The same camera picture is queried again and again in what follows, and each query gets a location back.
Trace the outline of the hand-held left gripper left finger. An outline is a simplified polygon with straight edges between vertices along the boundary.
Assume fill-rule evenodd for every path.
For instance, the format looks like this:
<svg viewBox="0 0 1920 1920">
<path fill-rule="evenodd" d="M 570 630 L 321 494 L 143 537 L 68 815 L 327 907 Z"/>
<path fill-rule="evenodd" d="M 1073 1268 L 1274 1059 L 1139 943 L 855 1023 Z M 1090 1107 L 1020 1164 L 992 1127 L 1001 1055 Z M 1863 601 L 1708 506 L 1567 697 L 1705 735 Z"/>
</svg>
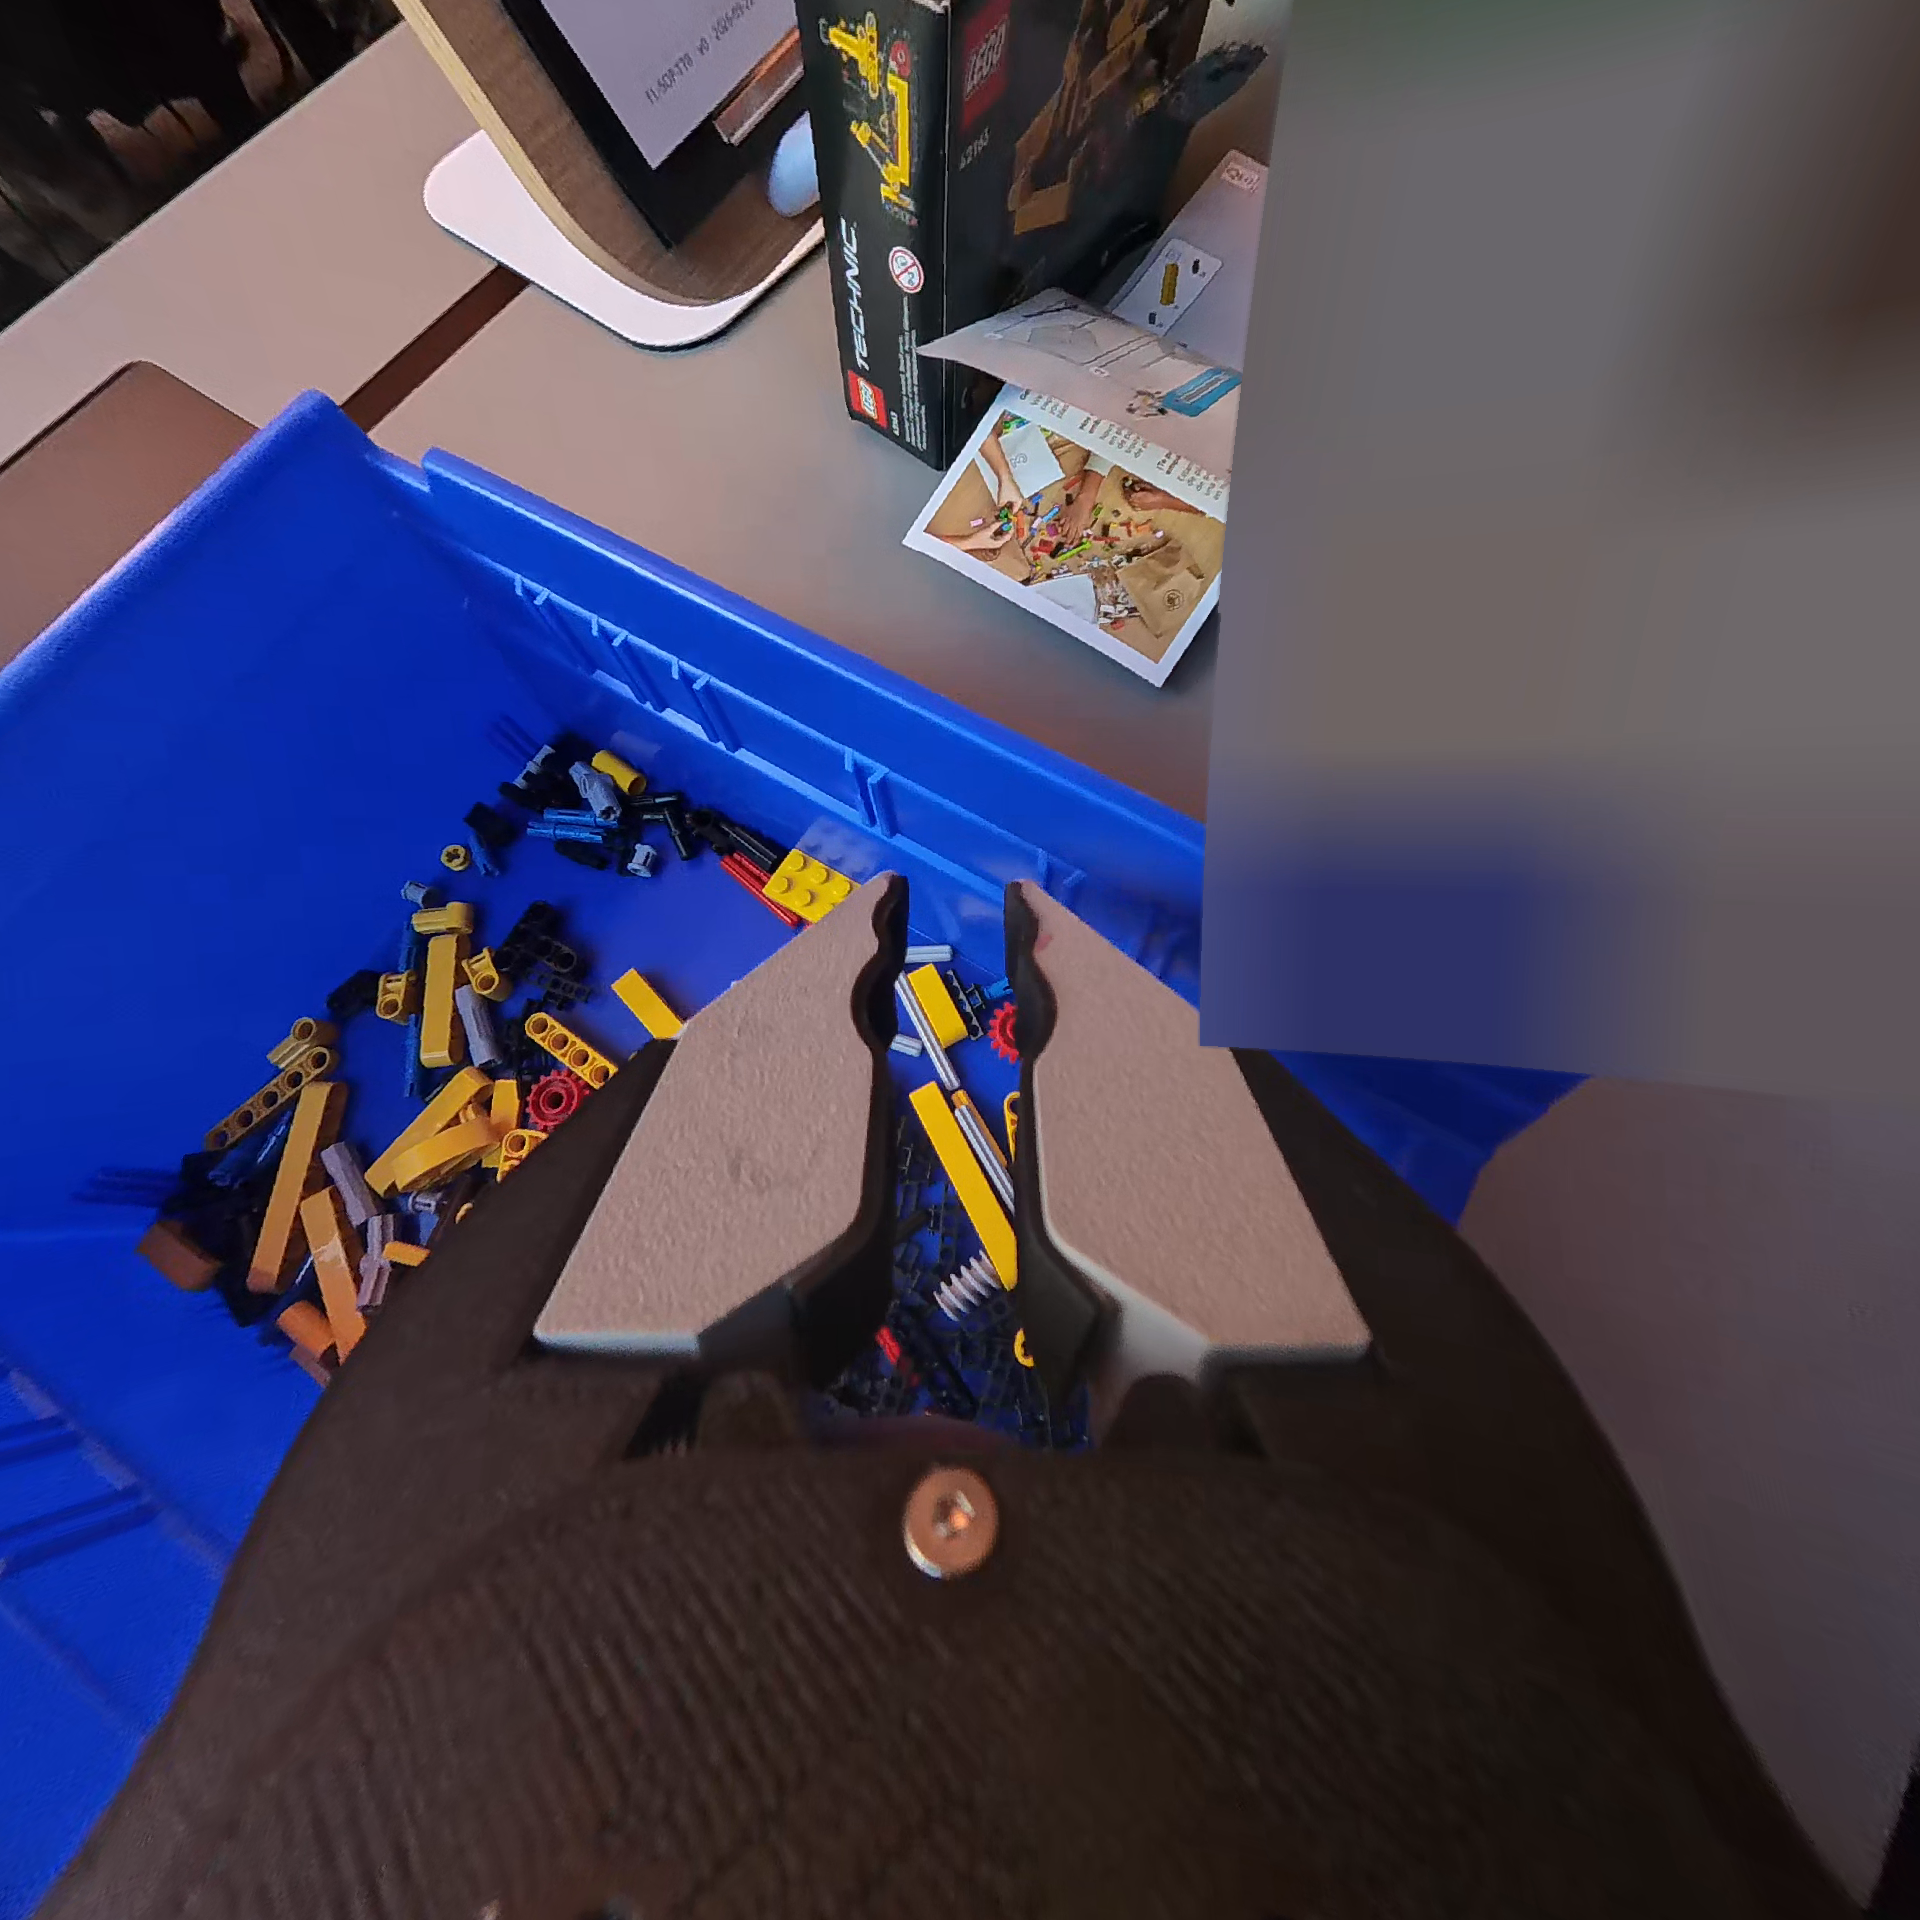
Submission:
<svg viewBox="0 0 1920 1920">
<path fill-rule="evenodd" d="M 895 986 L 907 884 L 881 873 L 685 1021 L 547 1299 L 564 1354 L 828 1386 L 895 1285 Z"/>
</svg>

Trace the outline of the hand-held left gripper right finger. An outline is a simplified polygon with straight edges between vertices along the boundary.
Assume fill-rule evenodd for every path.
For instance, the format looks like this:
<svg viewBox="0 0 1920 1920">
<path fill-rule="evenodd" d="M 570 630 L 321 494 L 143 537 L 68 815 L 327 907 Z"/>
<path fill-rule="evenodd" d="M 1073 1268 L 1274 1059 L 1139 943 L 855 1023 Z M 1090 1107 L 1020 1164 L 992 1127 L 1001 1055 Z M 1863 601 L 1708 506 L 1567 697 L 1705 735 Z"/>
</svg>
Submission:
<svg viewBox="0 0 1920 1920">
<path fill-rule="evenodd" d="M 1117 1404 L 1144 1377 L 1365 1356 L 1255 1092 L 1189 1002 L 1028 879 L 1005 886 L 1004 927 L 1015 1295 L 1047 1394 Z"/>
</svg>

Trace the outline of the pile of lego pieces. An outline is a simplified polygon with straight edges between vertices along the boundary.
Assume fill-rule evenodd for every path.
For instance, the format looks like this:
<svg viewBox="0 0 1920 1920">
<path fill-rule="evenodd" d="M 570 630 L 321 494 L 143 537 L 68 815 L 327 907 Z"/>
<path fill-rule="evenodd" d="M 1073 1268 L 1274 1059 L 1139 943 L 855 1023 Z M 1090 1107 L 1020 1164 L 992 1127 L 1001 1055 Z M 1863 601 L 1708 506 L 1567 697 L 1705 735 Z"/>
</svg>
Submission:
<svg viewBox="0 0 1920 1920">
<path fill-rule="evenodd" d="M 495 743 L 521 765 L 467 810 L 443 879 L 409 879 L 394 962 L 357 969 L 269 1049 L 269 1077 L 170 1167 L 99 1167 L 74 1198 L 148 1215 L 138 1250 L 178 1290 L 213 1290 L 321 1386 L 399 1281 L 482 1194 L 605 1087 L 626 1052 L 595 1002 L 674 1041 L 691 999 L 639 967 L 603 977 L 557 899 L 511 919 L 473 889 L 544 847 L 573 870 L 649 879 L 706 859 L 788 935 L 851 899 L 833 859 L 642 772 L 577 732 Z M 1028 1450 L 1090 1441 L 1087 1388 L 1052 1394 L 1028 1350 L 1011 1258 L 964 1190 L 1015 1206 L 1018 1005 L 1005 977 L 911 932 L 895 988 L 888 1182 L 895 1250 L 877 1333 L 824 1390 L 829 1418 L 946 1418 Z"/>
</svg>

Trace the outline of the blue plastic bin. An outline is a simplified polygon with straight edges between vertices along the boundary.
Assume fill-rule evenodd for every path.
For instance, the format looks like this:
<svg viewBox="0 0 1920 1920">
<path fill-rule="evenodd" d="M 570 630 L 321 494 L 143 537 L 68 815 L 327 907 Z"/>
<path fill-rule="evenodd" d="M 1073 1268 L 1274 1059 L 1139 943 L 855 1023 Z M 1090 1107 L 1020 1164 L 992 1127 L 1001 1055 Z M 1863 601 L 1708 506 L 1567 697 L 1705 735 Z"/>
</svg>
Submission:
<svg viewBox="0 0 1920 1920">
<path fill-rule="evenodd" d="M 1202 827 L 301 398 L 5 673 L 5 1341 L 165 1494 L 234 1333 L 143 1327 L 130 1229 L 74 1190 L 161 1164 L 288 1018 L 394 959 L 404 879 L 527 729 L 639 757 L 808 852 L 906 878 L 906 935 L 1008 974 L 1028 879 L 1202 986 Z M 777 938 L 706 859 L 557 879 L 595 965 L 699 1014 Z M 280 1454 L 188 1518 L 228 1545 L 81 1651 L 168 1663 L 39 1915 L 1544 1915 L 1576 1887 L 1567 1652 L 1409 1498 L 1257 1451 L 1260 1393 L 1387 1412 L 1353 1362 L 1147 1381 L 1120 1444 L 810 1420 L 756 1366 L 552 1350 L 535 1324 L 671 1042 L 399 1281 Z"/>
</svg>

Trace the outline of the lego instruction booklet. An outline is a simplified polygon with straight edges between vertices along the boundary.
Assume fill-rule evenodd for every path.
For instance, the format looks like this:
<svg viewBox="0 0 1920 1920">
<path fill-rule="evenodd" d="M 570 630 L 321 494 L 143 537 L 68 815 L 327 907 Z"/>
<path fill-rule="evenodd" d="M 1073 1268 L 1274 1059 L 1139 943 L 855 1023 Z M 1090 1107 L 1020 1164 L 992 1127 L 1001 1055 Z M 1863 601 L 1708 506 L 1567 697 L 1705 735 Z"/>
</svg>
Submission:
<svg viewBox="0 0 1920 1920">
<path fill-rule="evenodd" d="M 931 349 L 1000 388 L 904 545 L 1154 689 L 1216 609 L 1267 181 L 1225 154 L 1111 301 Z"/>
</svg>

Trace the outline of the black lego set box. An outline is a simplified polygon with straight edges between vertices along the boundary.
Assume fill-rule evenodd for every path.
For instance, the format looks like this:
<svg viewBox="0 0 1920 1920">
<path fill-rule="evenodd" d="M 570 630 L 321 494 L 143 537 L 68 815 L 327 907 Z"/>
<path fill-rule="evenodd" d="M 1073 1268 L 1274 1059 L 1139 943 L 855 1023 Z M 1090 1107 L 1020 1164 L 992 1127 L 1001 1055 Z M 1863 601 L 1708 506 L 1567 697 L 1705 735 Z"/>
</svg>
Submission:
<svg viewBox="0 0 1920 1920">
<path fill-rule="evenodd" d="M 1212 2 L 801 2 L 848 415 L 941 471 L 992 382 L 951 331 L 1087 295 L 1277 50 Z"/>
</svg>

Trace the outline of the white wood-edged monitor stand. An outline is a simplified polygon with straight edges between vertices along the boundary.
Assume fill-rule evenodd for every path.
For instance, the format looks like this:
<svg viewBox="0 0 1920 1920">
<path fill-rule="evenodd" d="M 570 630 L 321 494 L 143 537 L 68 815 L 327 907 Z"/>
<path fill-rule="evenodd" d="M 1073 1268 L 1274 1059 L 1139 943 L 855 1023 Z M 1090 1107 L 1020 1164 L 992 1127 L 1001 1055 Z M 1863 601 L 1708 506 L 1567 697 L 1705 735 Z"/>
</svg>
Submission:
<svg viewBox="0 0 1920 1920">
<path fill-rule="evenodd" d="M 425 210 L 617 339 L 649 349 L 706 343 L 824 245 L 819 207 L 776 214 L 768 165 L 671 246 L 589 150 L 506 5 L 402 2 L 401 15 L 479 125 L 429 171 Z M 801 82 L 801 62 L 785 49 L 762 67 L 779 78 L 777 99 Z"/>
</svg>

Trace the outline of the white paper sheet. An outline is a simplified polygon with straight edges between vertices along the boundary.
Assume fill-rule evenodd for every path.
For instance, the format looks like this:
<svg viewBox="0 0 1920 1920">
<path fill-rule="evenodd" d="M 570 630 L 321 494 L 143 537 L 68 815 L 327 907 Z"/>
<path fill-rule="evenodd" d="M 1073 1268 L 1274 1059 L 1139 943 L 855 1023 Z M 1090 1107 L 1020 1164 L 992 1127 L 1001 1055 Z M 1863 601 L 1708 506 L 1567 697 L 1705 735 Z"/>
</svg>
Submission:
<svg viewBox="0 0 1920 1920">
<path fill-rule="evenodd" d="M 794 2 L 541 2 L 652 169 L 797 28 Z"/>
</svg>

